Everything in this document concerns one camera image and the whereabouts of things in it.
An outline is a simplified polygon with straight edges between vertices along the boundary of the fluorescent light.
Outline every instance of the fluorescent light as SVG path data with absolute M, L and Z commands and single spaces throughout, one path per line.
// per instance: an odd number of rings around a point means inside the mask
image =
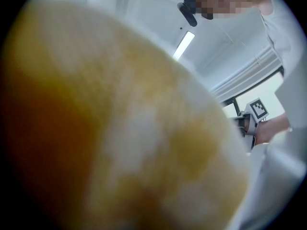
M 185 36 L 183 37 L 183 39 L 181 40 L 176 52 L 173 55 L 173 58 L 175 60 L 179 60 L 180 57 L 182 56 L 183 52 L 187 49 L 187 47 L 189 46 L 189 44 L 192 42 L 193 38 L 195 37 L 195 35 L 192 32 L 187 32 L 185 34 Z

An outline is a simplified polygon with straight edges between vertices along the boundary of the blurry yellow object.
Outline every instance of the blurry yellow object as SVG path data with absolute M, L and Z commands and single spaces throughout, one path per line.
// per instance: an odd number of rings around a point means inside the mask
M 219 104 L 119 21 L 32 0 L 1 53 L 5 144 L 26 191 L 68 229 L 223 229 L 248 158 Z

